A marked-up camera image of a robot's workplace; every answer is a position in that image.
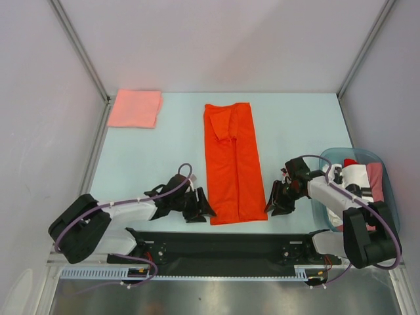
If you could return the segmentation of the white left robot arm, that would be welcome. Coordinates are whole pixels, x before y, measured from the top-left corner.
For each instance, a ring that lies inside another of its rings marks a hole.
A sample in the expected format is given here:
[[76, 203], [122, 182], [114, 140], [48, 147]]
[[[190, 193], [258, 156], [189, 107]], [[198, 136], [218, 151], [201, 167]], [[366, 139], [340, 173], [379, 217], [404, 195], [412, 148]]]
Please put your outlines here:
[[117, 253], [129, 261], [140, 261], [145, 246], [134, 237], [134, 222], [182, 214], [187, 223], [206, 222], [216, 217], [201, 187], [180, 173], [137, 199], [110, 201], [103, 205], [91, 194], [80, 195], [48, 228], [54, 250], [70, 264], [84, 261], [93, 253]]

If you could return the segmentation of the orange polo t-shirt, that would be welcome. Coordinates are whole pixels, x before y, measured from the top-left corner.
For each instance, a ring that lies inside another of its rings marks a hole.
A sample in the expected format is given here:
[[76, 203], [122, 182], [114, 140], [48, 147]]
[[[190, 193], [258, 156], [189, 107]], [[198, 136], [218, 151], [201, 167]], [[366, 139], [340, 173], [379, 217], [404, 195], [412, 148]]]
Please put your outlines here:
[[266, 198], [250, 104], [206, 104], [203, 124], [208, 201], [216, 213], [211, 224], [266, 221]]

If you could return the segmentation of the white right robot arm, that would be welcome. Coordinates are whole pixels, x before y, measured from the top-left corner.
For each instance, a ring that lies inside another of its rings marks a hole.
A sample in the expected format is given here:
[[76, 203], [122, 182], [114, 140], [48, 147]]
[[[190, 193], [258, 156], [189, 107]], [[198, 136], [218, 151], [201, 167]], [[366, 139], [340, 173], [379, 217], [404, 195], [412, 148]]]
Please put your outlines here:
[[301, 198], [316, 200], [343, 221], [345, 258], [356, 268], [374, 266], [396, 268], [402, 259], [402, 246], [388, 205], [368, 202], [340, 187], [330, 177], [330, 160], [305, 154], [285, 163], [284, 180], [275, 180], [266, 213], [290, 214]]

